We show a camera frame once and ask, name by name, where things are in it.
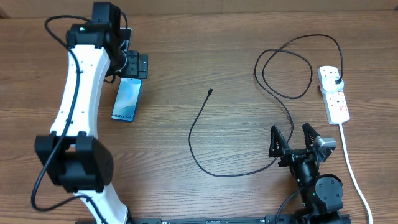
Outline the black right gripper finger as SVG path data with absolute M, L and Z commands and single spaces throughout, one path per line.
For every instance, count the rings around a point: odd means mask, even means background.
M 311 127 L 309 123 L 303 124 L 302 129 L 304 133 L 306 148 L 311 149 L 315 145 L 316 138 L 319 137 L 319 134 Z
M 282 157 L 290 151 L 290 146 L 276 125 L 271 127 L 269 157 Z

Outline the blue Galaxy smartphone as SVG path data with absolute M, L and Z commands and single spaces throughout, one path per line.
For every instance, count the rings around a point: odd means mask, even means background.
M 114 104 L 112 119 L 133 122 L 142 88 L 142 80 L 122 78 Z

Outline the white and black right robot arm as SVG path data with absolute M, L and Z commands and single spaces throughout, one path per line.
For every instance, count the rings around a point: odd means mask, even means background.
M 279 167 L 288 167 L 295 179 L 298 190 L 289 196 L 275 215 L 266 215 L 266 223 L 314 223 L 349 224 L 349 215 L 342 215 L 343 183 L 333 174 L 319 172 L 320 164 L 325 162 L 336 148 L 332 137 L 320 136 L 310 125 L 302 125 L 305 148 L 292 149 L 277 126 L 271 127 L 269 157 L 280 159 Z M 301 195 L 303 208 L 293 214 L 281 214 L 289 200 Z

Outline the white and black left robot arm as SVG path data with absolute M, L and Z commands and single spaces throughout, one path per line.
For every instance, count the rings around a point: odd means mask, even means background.
M 34 144 L 40 176 L 81 200 L 94 223 L 134 221 L 112 185 L 113 156 L 98 139 L 104 83 L 120 82 L 113 119 L 131 122 L 136 114 L 149 63 L 146 54 L 130 49 L 131 37 L 125 13 L 110 2 L 95 2 L 90 18 L 76 17 L 62 41 L 68 75 L 60 109 L 48 135 Z

